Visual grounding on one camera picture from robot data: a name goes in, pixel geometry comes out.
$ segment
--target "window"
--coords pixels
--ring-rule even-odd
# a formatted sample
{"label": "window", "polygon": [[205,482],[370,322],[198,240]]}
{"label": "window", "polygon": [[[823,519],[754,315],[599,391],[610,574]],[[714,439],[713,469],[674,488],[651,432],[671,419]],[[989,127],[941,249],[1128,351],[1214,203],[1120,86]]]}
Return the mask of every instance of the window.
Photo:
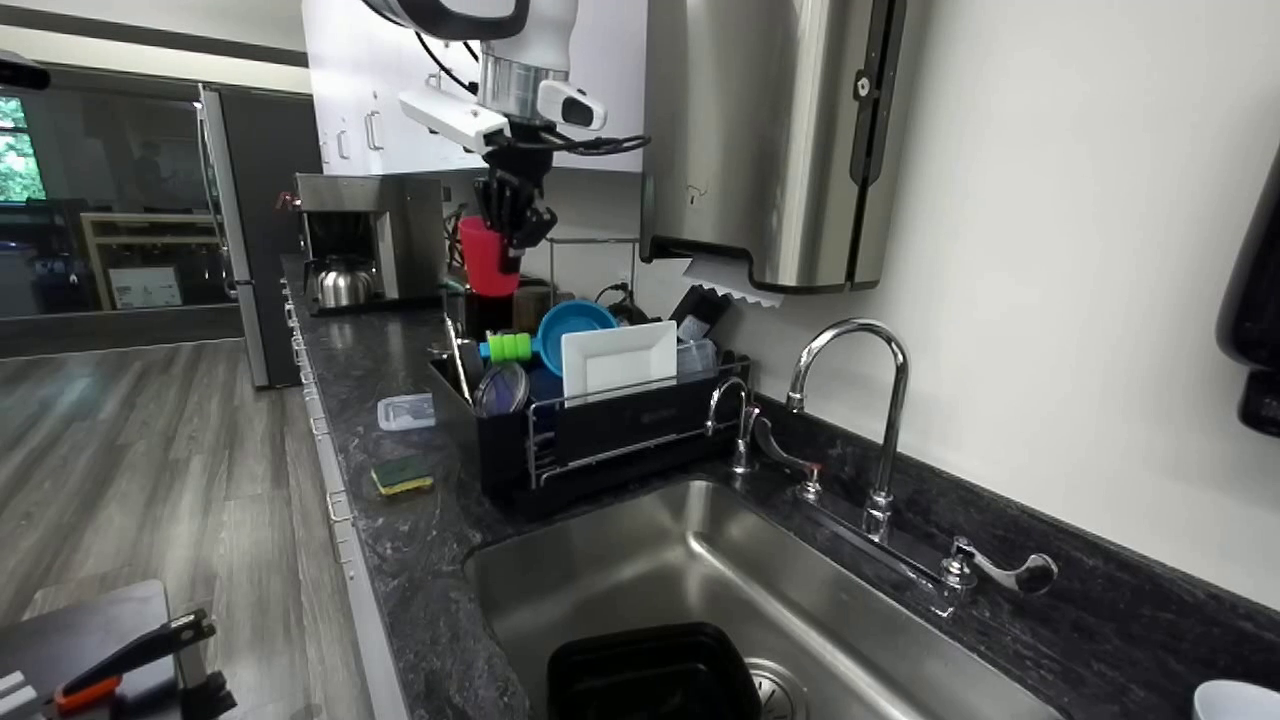
{"label": "window", "polygon": [[22,101],[0,98],[0,203],[43,202]]}

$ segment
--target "dish rack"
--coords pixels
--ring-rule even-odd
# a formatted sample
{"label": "dish rack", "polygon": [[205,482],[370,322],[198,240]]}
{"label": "dish rack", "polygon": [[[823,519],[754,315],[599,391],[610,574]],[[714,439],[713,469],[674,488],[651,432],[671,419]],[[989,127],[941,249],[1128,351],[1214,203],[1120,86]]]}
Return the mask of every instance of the dish rack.
{"label": "dish rack", "polygon": [[744,357],[720,371],[632,385],[607,395],[533,402],[512,418],[474,418],[480,492],[507,516],[552,516],[586,497],[726,457],[735,391],[722,395],[706,435],[706,402],[726,377],[747,377]]}

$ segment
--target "dark granite countertop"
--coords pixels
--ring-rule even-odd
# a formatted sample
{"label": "dark granite countertop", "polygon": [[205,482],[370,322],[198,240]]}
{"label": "dark granite countertop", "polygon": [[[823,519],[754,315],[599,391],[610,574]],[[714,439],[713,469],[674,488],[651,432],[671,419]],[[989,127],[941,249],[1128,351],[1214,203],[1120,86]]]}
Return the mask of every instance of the dark granite countertop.
{"label": "dark granite countertop", "polygon": [[[304,292],[299,266],[288,266],[288,285],[290,295]],[[430,371],[430,349],[445,349],[441,312],[383,307],[307,315],[299,307],[294,325],[407,715],[529,715],[522,688],[483,629],[464,560],[533,525],[499,516],[474,488],[468,413]],[[435,391],[430,432],[393,435],[376,427],[376,402],[401,391]],[[823,461],[828,484],[834,488],[828,492],[828,507],[852,516],[870,444],[816,419],[788,419],[782,413],[775,413],[775,419],[788,449]],[[435,488],[380,502],[367,484],[370,464],[410,454],[430,461]],[[720,464],[698,464],[684,476],[693,471],[714,482]],[[894,525],[904,536],[945,549],[946,536],[963,531],[994,560],[1044,549],[1065,569],[1058,590],[1044,599],[979,590],[953,619],[934,619],[912,584],[878,560],[866,560],[818,519],[831,512],[813,512],[782,482],[754,482],[747,488],[782,528],[823,549],[843,569],[854,569],[878,591],[894,595],[1066,715],[1187,715],[1191,688],[1206,676],[1280,676],[1274,613],[1073,531],[928,464],[904,461],[894,471]]]}

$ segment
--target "refrigerator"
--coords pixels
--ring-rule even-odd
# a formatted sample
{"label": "refrigerator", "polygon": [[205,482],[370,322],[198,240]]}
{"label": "refrigerator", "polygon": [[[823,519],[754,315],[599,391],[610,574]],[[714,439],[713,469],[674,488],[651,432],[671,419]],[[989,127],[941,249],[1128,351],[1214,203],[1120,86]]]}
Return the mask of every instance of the refrigerator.
{"label": "refrigerator", "polygon": [[290,387],[280,259],[299,254],[294,172],[320,172],[307,98],[198,86],[196,137],[224,236],[224,287],[241,305],[250,387]]}

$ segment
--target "kitchen sink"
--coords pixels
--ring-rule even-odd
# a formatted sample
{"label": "kitchen sink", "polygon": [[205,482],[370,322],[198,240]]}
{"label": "kitchen sink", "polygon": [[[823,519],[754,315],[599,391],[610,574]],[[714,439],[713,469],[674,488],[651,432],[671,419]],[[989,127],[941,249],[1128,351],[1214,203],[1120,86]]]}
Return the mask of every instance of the kitchen sink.
{"label": "kitchen sink", "polygon": [[722,484],[671,484],[468,560],[533,715],[580,638],[702,619],[744,654],[765,720],[1058,715]]}

